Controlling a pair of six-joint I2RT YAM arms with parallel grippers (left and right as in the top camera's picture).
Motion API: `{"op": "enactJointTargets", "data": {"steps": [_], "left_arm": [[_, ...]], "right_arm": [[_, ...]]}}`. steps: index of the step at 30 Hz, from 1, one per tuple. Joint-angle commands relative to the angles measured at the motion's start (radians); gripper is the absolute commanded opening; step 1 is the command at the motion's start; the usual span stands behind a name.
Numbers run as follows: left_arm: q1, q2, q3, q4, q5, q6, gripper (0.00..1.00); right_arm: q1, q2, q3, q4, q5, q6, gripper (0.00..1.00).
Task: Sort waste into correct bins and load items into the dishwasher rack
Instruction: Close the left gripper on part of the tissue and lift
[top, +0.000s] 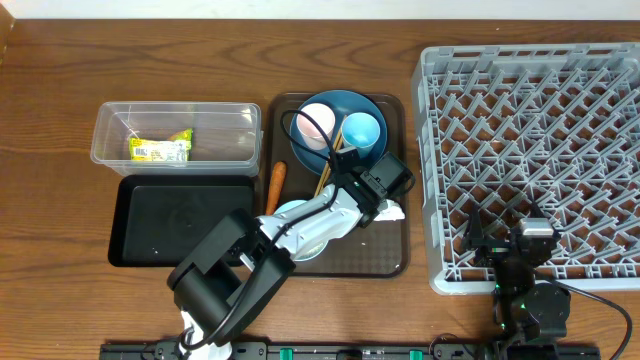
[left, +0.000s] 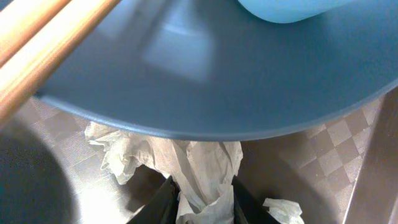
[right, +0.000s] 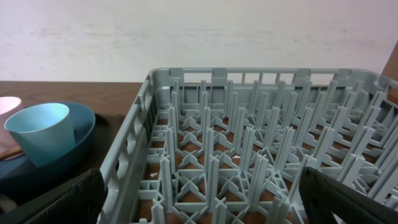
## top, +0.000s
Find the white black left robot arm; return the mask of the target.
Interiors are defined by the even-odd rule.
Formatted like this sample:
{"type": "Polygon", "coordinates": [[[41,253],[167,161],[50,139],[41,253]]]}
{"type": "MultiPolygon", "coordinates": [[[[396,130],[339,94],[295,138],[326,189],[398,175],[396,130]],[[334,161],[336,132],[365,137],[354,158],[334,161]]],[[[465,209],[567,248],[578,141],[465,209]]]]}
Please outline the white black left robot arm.
{"type": "Polygon", "coordinates": [[[280,214],[229,213],[167,279],[185,321],[180,350],[217,356],[262,312],[296,260],[368,226],[414,182],[385,166],[339,172],[318,196],[280,214]]]}

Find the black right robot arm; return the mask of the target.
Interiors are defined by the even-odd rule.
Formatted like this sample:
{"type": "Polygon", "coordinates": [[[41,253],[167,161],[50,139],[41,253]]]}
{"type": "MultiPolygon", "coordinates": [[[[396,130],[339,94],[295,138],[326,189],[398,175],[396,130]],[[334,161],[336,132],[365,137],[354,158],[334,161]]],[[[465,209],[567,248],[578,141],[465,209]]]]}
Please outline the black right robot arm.
{"type": "Polygon", "coordinates": [[[498,239],[485,233],[480,208],[473,207],[462,244],[474,252],[474,266],[494,271],[494,321],[503,329],[491,344],[495,358],[508,358],[515,346],[548,346],[567,334],[570,294],[557,285],[538,283],[535,275],[559,239],[560,232],[535,204],[528,217],[498,239]]]}

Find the white paper napkin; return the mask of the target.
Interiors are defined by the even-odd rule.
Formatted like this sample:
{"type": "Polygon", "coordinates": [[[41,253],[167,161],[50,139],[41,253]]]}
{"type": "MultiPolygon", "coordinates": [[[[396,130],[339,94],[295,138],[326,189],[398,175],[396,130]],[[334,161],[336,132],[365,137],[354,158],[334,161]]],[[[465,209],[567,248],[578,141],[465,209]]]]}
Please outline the white paper napkin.
{"type": "Polygon", "coordinates": [[[402,207],[395,201],[386,199],[377,208],[375,222],[404,220],[406,215],[402,207]]]}

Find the light blue bowl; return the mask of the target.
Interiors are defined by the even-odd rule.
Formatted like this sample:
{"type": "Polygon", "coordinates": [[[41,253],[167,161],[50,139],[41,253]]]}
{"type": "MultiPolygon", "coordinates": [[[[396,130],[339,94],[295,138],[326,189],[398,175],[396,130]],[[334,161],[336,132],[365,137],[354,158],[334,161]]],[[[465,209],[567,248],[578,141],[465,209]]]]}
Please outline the light blue bowl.
{"type": "MultiPolygon", "coordinates": [[[[302,204],[305,203],[305,200],[293,200],[293,201],[289,201],[284,203],[283,205],[279,206],[276,210],[275,213],[276,214],[280,214],[280,213],[284,213],[286,211],[289,211],[295,207],[298,207],[302,204]]],[[[311,250],[309,250],[308,252],[301,254],[299,253],[297,255],[297,258],[295,259],[296,262],[305,262],[305,261],[309,261],[315,257],[317,257],[318,255],[320,255],[324,249],[327,247],[328,243],[320,243],[317,246],[315,246],[314,248],[312,248],[311,250]]]]}

